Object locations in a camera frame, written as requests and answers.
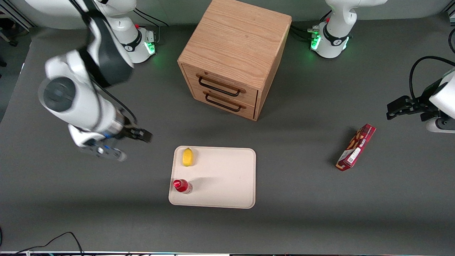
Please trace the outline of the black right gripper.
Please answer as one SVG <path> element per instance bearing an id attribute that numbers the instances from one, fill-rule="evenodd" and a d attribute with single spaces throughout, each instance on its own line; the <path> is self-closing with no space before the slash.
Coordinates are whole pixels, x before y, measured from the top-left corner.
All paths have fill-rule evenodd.
<path id="1" fill-rule="evenodd" d="M 128 118 L 123 119 L 123 126 L 120 132 L 116 135 L 116 139 L 121 140 L 124 138 L 131 138 L 135 140 L 140 140 L 146 143 L 150 143 L 152 140 L 153 134 L 149 131 L 138 128 L 134 123 Z"/>

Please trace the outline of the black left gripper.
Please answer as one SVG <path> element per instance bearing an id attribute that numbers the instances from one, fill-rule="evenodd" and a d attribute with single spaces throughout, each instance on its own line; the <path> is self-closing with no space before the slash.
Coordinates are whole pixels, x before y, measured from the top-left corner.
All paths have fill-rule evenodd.
<path id="1" fill-rule="evenodd" d="M 409 96 L 401 96 L 398 99 L 394 100 L 387 104 L 387 120 L 392 120 L 401 115 L 410 115 L 414 110 L 414 103 L 416 109 L 423 111 L 421 113 L 421 121 L 427 122 L 434 118 L 440 118 L 439 109 L 430 102 L 430 97 L 436 92 L 439 87 L 442 79 L 438 79 L 429 86 L 427 86 L 422 94 L 419 97 L 416 97 L 414 94 L 414 88 L 412 81 L 409 82 L 409 89 L 411 93 L 411 98 Z"/>

